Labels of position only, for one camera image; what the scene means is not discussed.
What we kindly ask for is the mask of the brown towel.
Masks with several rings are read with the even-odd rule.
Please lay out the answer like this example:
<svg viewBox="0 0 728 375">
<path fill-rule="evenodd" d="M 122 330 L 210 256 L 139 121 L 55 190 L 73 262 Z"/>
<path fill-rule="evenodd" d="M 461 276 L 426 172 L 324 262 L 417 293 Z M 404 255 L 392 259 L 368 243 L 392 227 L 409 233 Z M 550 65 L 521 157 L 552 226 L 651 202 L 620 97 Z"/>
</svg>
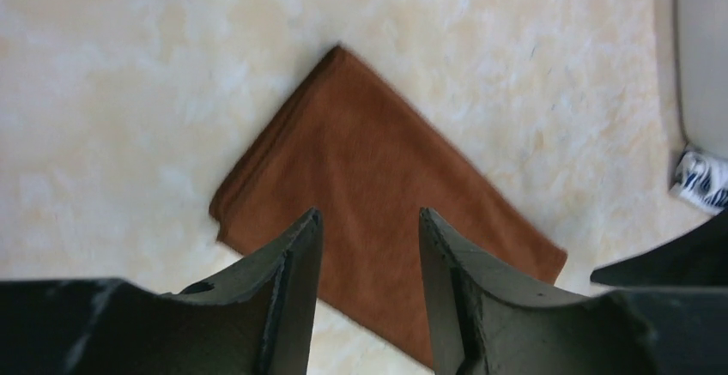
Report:
<svg viewBox="0 0 728 375">
<path fill-rule="evenodd" d="M 346 47 L 331 48 L 214 194 L 220 240 L 247 255 L 310 208 L 324 221 L 318 296 L 433 364 L 421 208 L 521 272 L 554 283 L 567 253 Z"/>
</svg>

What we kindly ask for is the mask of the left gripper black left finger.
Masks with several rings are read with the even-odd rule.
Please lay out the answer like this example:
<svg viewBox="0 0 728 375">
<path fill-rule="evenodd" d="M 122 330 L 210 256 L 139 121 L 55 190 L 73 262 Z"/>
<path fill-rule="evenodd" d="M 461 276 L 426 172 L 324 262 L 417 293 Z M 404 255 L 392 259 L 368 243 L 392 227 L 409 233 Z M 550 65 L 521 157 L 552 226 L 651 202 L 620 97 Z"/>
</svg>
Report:
<svg viewBox="0 0 728 375">
<path fill-rule="evenodd" d="M 303 374 L 323 254 L 310 209 L 179 293 L 119 278 L 3 281 L 4 374 Z"/>
</svg>

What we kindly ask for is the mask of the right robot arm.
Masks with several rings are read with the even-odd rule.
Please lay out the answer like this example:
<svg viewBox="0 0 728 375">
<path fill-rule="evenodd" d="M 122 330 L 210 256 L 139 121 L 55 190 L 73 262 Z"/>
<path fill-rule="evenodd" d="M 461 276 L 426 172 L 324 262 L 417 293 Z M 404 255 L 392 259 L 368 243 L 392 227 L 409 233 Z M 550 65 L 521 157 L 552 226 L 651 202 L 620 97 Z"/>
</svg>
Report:
<svg viewBox="0 0 728 375">
<path fill-rule="evenodd" d="M 590 280 L 612 287 L 725 287 L 727 212 L 664 245 L 595 269 Z"/>
</svg>

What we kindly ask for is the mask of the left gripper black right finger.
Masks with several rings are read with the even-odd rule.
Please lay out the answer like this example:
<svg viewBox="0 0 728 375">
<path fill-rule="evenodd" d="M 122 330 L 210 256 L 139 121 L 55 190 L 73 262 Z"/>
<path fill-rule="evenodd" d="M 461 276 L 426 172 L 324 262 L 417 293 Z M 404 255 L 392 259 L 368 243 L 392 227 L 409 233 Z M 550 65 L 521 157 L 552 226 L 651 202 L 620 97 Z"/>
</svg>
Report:
<svg viewBox="0 0 728 375">
<path fill-rule="evenodd" d="M 436 211 L 419 216 L 438 374 L 724 374 L 725 287 L 612 287 L 594 297 L 532 278 Z"/>
</svg>

